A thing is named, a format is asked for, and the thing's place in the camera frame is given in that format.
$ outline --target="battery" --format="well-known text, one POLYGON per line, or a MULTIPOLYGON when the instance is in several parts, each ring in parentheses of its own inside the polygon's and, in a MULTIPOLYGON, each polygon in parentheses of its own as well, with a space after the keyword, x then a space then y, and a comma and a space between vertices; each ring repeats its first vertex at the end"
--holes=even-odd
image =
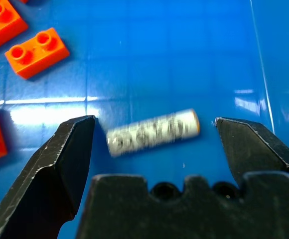
POLYGON ((190 109, 111 129, 107 132, 107 145, 110 155, 118 157, 199 134, 198 116, 190 109))

